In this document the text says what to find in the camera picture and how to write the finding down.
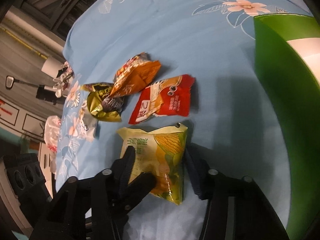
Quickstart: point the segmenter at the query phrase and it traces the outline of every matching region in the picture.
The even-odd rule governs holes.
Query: snack bag
[[[144,52],[129,59],[116,73],[111,97],[137,93],[149,85],[161,67],[161,63],[148,60]]]
[[[156,82],[146,87],[132,112],[129,124],[137,124],[152,114],[155,116],[188,116],[190,110],[190,89],[195,78],[189,75],[177,76]]]
[[[57,153],[61,119],[56,115],[49,116],[44,125],[44,142],[54,153]]]
[[[113,84],[93,83],[82,85],[81,89],[89,91],[87,106],[90,114],[100,121],[121,122],[123,97],[111,98]]]
[[[136,151],[129,183],[141,172],[151,171],[157,178],[156,187],[151,193],[179,205],[182,202],[183,185],[181,159],[186,145],[187,127],[181,123],[177,125],[152,132],[121,128],[117,133],[124,140],[121,158],[130,145]]]

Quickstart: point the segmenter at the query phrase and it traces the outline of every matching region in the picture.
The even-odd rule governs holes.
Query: blue fabric
[[[248,1],[260,3],[252,5],[259,14],[305,14],[287,0]],[[150,131],[184,123],[199,155],[227,176],[252,176],[286,225],[290,207],[287,151],[272,105],[253,70],[255,14],[239,8],[240,2],[98,0],[75,22],[63,53],[79,74],[75,79],[79,84],[111,82],[118,68],[143,51],[163,65],[157,81],[180,74],[194,76],[189,117],[150,118],[134,127]],[[81,92],[80,105],[85,97]],[[127,98],[121,123],[98,123],[92,143],[69,135],[80,108],[71,107],[73,98],[64,106],[57,189],[69,176],[92,177],[119,157],[122,140],[116,130],[130,127],[128,120],[139,95]],[[205,208],[206,201],[194,195],[186,174],[183,203],[175,206],[148,195],[130,212],[124,239],[198,239]]]

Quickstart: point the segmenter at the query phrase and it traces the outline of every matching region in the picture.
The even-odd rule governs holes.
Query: cartoon eyes
[[[178,87],[177,86],[171,86],[169,87],[169,92],[168,92],[168,96],[173,96],[174,92],[177,91]]]

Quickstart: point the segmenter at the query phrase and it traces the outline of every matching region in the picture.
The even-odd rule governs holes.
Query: pink flower
[[[77,96],[78,96],[78,90],[80,89],[80,85],[79,85],[79,82],[77,81],[75,84],[74,84],[74,86],[73,86],[73,88],[71,88],[70,89],[70,92],[69,92],[69,94],[68,94],[68,96],[67,96],[67,102],[68,102],[68,104],[67,104],[67,106],[69,106],[69,102],[71,101],[72,102],[72,104],[73,104],[73,102],[77,99]]]
[[[70,67],[70,64],[69,64],[69,62],[65,62],[64,64],[63,64],[65,67]]]
[[[239,12],[241,10],[244,10],[244,12],[250,16],[259,15],[258,11],[264,13],[270,12],[268,9],[262,8],[266,6],[265,4],[258,2],[252,3],[248,0],[236,0],[236,2],[224,2],[223,4],[234,5],[228,8],[228,11],[230,12]]]
[[[78,136],[78,131],[77,131],[77,125],[78,125],[78,119],[75,117],[73,118],[73,126],[70,127],[69,129],[69,135]]]

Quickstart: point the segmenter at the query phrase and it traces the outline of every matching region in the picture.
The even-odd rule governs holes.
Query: corn image
[[[166,151],[175,154],[183,152],[180,139],[177,133],[157,134],[154,135],[157,144],[163,147]]]

